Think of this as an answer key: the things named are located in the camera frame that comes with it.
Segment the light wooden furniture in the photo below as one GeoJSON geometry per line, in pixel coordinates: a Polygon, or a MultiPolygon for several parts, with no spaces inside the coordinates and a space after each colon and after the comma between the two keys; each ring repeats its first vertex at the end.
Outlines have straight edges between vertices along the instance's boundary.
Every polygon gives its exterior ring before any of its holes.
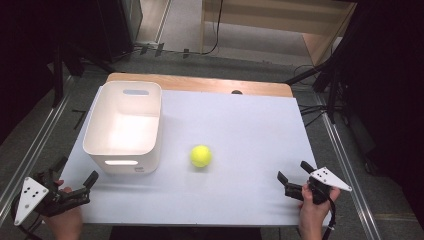
{"type": "Polygon", "coordinates": [[[312,63],[325,61],[357,4],[348,0],[201,0],[200,49],[206,22],[301,33],[312,63]]]}

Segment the yellow tennis ball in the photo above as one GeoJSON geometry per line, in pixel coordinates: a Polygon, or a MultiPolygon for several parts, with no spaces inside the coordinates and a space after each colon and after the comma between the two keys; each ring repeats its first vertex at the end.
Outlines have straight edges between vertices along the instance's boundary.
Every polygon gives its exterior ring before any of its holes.
{"type": "Polygon", "coordinates": [[[191,163],[196,167],[206,167],[212,160],[212,152],[205,145],[195,146],[190,153],[191,163]]]}

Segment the black floor tape marks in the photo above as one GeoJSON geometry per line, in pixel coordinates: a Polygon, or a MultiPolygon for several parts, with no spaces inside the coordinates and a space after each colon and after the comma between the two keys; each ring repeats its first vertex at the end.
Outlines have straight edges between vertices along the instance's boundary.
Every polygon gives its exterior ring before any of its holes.
{"type": "Polygon", "coordinates": [[[140,48],[140,54],[143,55],[143,54],[146,54],[147,52],[153,52],[155,57],[160,57],[165,53],[181,55],[183,59],[186,59],[190,56],[190,52],[188,50],[184,50],[183,52],[174,51],[174,50],[165,50],[163,43],[160,43],[158,45],[152,45],[152,44],[142,45],[140,48]]]}

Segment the person's left hand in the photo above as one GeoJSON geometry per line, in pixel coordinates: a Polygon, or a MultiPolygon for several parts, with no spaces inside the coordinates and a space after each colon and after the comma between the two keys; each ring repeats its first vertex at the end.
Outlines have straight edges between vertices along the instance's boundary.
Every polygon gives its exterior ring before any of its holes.
{"type": "Polygon", "coordinates": [[[52,217],[42,216],[42,219],[51,230],[55,240],[80,240],[83,230],[80,207],[72,208],[52,217]]]}

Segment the black metal stand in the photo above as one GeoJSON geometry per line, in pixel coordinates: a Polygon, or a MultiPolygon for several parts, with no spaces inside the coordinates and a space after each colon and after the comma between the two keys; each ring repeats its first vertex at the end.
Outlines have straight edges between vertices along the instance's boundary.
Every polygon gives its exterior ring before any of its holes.
{"type": "Polygon", "coordinates": [[[358,30],[358,25],[359,20],[354,20],[349,23],[345,36],[340,41],[333,54],[325,62],[319,64],[313,69],[307,70],[289,80],[284,81],[284,84],[292,86],[293,84],[298,83],[315,73],[319,73],[317,80],[313,84],[313,90],[315,92],[322,92],[327,86],[330,86],[328,100],[324,110],[327,113],[331,123],[335,123],[334,112],[336,111],[335,103],[338,83],[340,80],[341,63],[344,53],[346,52],[346,48],[354,38],[355,32],[358,30]]]}
{"type": "Polygon", "coordinates": [[[114,68],[103,62],[90,51],[71,42],[57,43],[53,51],[53,108],[56,108],[64,98],[63,65],[67,66],[73,76],[81,76],[84,69],[81,65],[80,58],[89,60],[108,74],[115,72],[114,68]]]}

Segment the wooden table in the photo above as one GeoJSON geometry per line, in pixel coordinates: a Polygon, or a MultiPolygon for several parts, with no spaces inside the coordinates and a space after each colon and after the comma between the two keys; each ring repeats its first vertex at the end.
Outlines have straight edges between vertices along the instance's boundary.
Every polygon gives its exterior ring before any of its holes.
{"type": "Polygon", "coordinates": [[[233,93],[240,91],[244,95],[292,97],[291,87],[283,83],[268,83],[243,80],[188,77],[161,74],[112,73],[107,82],[147,81],[159,84],[165,90],[233,93]]]}

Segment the white plastic storage bin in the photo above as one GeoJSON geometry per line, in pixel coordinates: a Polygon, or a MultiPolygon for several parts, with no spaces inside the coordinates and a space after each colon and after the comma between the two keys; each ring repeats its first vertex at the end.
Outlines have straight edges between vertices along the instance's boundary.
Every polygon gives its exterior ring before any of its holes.
{"type": "Polygon", "coordinates": [[[108,174],[151,173],[160,161],[161,113],[158,84],[107,82],[93,103],[83,149],[108,174]]]}

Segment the person's right hand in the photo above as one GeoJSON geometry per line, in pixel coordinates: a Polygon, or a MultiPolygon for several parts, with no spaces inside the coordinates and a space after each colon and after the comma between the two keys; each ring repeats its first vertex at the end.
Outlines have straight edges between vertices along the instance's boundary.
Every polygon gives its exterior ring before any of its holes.
{"type": "Polygon", "coordinates": [[[302,186],[303,203],[300,205],[300,223],[302,225],[322,226],[325,217],[331,209],[331,204],[339,197],[339,188],[331,187],[329,200],[319,205],[313,203],[313,194],[307,184],[302,186]]]}

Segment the metal floor rail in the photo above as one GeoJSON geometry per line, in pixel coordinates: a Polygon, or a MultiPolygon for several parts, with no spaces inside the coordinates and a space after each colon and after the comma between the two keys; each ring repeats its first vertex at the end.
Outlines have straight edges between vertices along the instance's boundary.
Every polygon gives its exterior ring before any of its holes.
{"type": "Polygon", "coordinates": [[[359,217],[366,238],[367,240],[382,240],[376,220],[351,166],[350,159],[340,138],[337,126],[331,122],[327,110],[323,111],[323,122],[333,145],[344,179],[352,188],[350,195],[356,209],[356,215],[359,217]]]}
{"type": "Polygon", "coordinates": [[[38,131],[35,139],[31,143],[29,149],[26,151],[20,165],[6,186],[4,192],[0,195],[0,227],[5,221],[11,209],[11,204],[14,196],[18,193],[21,182],[25,176],[28,176],[34,167],[41,151],[44,148],[47,140],[49,139],[56,123],[60,119],[63,110],[65,109],[69,96],[73,91],[76,83],[79,81],[78,77],[69,76],[64,83],[64,95],[59,101],[58,105],[52,108],[46,120],[43,122],[40,130],[38,131]]]}

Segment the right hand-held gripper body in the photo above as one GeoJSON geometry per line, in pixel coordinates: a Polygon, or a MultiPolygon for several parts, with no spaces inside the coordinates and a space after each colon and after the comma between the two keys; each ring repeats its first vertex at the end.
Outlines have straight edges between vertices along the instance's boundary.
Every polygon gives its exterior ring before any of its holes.
{"type": "MultiPolygon", "coordinates": [[[[345,191],[352,190],[351,186],[326,167],[315,169],[314,172],[309,174],[309,188],[313,194],[314,204],[319,205],[324,203],[329,197],[331,187],[336,187],[345,191]]],[[[288,181],[284,189],[286,196],[303,201],[302,187],[300,185],[288,181]]]]}

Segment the white table cover sheet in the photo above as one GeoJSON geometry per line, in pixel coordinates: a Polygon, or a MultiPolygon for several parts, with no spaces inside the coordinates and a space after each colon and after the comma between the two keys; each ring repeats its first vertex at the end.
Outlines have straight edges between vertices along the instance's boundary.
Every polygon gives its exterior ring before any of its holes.
{"type": "Polygon", "coordinates": [[[164,91],[162,144],[151,173],[100,172],[83,208],[97,224],[290,226],[298,203],[284,194],[278,172],[303,184],[315,158],[292,97],[164,91]],[[206,167],[191,150],[207,146],[206,167]]]}

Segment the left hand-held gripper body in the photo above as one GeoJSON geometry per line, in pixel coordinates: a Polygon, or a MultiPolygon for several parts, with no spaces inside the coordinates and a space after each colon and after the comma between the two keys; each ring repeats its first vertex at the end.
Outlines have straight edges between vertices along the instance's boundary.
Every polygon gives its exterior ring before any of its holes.
{"type": "Polygon", "coordinates": [[[24,179],[14,215],[15,226],[20,226],[32,212],[52,217],[90,202],[91,188],[82,184],[80,189],[61,191],[55,174],[47,170],[24,179]]]}

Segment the dark cabinet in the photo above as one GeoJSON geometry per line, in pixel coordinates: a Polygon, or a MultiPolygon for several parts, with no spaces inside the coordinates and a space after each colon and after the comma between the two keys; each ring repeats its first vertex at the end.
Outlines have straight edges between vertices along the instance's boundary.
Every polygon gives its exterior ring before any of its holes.
{"type": "Polygon", "coordinates": [[[133,51],[143,20],[140,0],[97,0],[106,43],[106,59],[133,51]]]}

